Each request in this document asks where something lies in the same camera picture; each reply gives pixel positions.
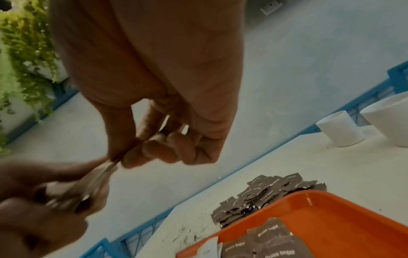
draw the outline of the table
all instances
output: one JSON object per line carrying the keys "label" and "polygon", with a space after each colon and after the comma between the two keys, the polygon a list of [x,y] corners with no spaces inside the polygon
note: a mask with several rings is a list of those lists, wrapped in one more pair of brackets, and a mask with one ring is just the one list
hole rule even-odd
{"label": "table", "polygon": [[219,202],[243,191],[260,174],[300,173],[327,184],[328,192],[408,225],[408,148],[391,145],[373,126],[367,139],[335,147],[323,133],[302,135],[176,206],[137,258],[175,254],[220,230],[210,214]]}

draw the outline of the white bowl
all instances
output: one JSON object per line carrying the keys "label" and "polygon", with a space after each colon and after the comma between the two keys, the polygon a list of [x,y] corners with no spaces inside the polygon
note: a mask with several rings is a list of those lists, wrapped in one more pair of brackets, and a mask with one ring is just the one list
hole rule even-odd
{"label": "white bowl", "polygon": [[380,100],[360,114],[394,145],[408,147],[408,92]]}
{"label": "white bowl", "polygon": [[365,136],[346,111],[326,116],[316,125],[338,147],[351,146],[365,140]]}

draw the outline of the packet pile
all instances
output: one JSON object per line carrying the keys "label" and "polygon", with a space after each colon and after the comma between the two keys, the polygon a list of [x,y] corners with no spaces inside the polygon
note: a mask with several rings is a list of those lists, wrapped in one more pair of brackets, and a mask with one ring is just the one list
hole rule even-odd
{"label": "packet pile", "polygon": [[223,243],[222,258],[313,258],[303,240],[290,232],[279,218],[269,218],[246,235]]}
{"label": "packet pile", "polygon": [[285,177],[260,175],[247,182],[248,187],[220,203],[211,214],[212,221],[220,223],[221,228],[244,218],[248,214],[283,198],[284,196],[307,189],[326,191],[326,184],[317,181],[303,181],[299,173]]}

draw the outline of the green plant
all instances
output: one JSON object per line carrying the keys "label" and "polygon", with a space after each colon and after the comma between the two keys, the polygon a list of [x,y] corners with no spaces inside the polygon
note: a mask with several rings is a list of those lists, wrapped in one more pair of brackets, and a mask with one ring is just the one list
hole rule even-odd
{"label": "green plant", "polygon": [[[21,98],[38,112],[51,112],[46,92],[57,81],[57,54],[48,29],[46,0],[15,0],[13,9],[0,13],[0,110],[13,114],[11,97]],[[40,76],[50,70],[53,81]],[[0,125],[0,153],[6,137]]]}

